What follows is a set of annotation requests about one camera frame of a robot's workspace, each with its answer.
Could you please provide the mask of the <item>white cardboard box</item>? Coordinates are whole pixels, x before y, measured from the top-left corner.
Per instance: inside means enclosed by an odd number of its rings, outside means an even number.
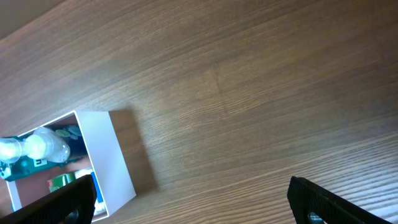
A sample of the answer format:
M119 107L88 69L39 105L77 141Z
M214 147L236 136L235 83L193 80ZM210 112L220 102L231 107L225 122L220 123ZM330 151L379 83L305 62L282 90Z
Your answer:
M7 182L14 211L48 195L50 179L71 172L77 172L79 177L94 175L99 200L96 207L101 211L93 216L93 222L108 218L136 196L109 112L71 111L43 125L52 129L78 126L86 154L62 167L51 167Z

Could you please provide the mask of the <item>clear spray bottle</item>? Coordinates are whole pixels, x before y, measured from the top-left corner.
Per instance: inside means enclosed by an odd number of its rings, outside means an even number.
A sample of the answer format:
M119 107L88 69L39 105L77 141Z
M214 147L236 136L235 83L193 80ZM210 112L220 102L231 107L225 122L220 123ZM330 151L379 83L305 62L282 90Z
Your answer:
M26 137L1 138L1 161L6 164L17 162L23 156L63 163L86 153L83 135L78 126L42 126Z

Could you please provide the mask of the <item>teal liquid bottle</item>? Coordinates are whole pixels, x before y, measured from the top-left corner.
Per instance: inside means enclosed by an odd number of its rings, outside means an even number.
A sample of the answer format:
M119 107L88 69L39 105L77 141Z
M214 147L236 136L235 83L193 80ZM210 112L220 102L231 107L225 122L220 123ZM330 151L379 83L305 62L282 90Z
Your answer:
M77 157L62 163L45 159L34 160L22 155L22 146L17 136L1 138L1 178L8 182L23 179L34 173L53 167L64 167L83 159Z

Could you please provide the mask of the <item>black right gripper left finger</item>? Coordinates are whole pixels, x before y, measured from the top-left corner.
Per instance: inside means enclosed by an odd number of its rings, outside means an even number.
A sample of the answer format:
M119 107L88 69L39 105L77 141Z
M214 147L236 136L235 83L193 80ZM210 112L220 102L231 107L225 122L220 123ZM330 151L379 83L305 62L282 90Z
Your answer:
M1 218L1 223L91 223L95 201L93 178L91 175L84 175Z

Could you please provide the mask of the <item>green white packet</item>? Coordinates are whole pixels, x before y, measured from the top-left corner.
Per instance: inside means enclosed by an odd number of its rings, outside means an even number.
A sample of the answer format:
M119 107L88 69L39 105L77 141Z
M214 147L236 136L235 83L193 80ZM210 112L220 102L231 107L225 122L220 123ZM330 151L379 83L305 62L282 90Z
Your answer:
M65 173L54 177L47 181L50 192L54 192L55 190L66 186L67 184L73 182L76 179L75 174L73 172Z

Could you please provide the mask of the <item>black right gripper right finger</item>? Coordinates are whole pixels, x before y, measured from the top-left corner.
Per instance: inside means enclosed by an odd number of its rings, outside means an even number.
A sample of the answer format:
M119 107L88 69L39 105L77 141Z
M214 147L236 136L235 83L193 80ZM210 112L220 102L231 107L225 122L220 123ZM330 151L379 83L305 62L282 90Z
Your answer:
M303 177L291 177L287 198L297 223L389 224Z

